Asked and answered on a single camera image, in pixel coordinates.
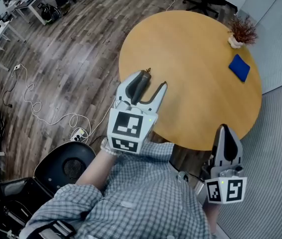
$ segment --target black case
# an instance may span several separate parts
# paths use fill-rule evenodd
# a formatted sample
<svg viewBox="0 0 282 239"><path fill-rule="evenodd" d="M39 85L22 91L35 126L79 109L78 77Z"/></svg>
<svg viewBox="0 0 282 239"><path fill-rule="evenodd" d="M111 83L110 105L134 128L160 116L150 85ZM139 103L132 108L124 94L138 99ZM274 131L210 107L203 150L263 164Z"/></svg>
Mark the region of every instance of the black case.
<svg viewBox="0 0 282 239"><path fill-rule="evenodd" d="M57 190L74 184L95 157L93 149L81 142L68 142L51 151L36 167L34 177L0 183L0 229L18 234L24 223Z"/></svg>

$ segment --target blue cloth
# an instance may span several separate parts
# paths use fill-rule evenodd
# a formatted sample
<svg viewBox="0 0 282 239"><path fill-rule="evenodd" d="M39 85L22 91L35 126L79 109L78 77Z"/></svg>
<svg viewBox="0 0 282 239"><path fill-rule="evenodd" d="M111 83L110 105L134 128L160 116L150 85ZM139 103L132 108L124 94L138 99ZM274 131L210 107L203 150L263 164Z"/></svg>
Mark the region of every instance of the blue cloth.
<svg viewBox="0 0 282 239"><path fill-rule="evenodd" d="M229 68L242 82L245 82L251 67L243 61L239 54L236 54Z"/></svg>

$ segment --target small plant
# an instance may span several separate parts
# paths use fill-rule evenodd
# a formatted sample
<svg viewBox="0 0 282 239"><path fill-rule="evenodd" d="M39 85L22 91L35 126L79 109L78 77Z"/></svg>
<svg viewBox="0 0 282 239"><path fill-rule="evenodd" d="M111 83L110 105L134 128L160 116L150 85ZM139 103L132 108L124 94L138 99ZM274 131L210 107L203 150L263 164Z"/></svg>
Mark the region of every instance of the small plant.
<svg viewBox="0 0 282 239"><path fill-rule="evenodd" d="M242 20L241 17L232 18L229 26L231 33L238 42L254 44L258 38L256 28L252 24L249 15L247 15L244 20Z"/></svg>

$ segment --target plaid shirt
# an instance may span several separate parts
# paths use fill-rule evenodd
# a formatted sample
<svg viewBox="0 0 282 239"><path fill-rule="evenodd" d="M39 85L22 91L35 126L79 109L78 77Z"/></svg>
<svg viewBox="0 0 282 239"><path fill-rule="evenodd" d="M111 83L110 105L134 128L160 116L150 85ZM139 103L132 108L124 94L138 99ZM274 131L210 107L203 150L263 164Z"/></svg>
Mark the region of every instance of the plaid shirt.
<svg viewBox="0 0 282 239"><path fill-rule="evenodd" d="M71 222L88 213L74 238L212 238L195 192L172 175L172 143L145 143L142 156L117 159L100 192L92 185L66 185L44 204L20 233L55 220Z"/></svg>

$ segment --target backpack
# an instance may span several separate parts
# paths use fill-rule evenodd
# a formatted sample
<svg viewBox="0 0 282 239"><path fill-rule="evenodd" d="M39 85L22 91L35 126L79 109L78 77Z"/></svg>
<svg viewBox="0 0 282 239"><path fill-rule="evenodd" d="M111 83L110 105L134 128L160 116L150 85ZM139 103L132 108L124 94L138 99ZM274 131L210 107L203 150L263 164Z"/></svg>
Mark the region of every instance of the backpack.
<svg viewBox="0 0 282 239"><path fill-rule="evenodd" d="M40 3L38 8L42 9L41 17L46 21L47 24L52 24L61 16L60 11L50 4Z"/></svg>

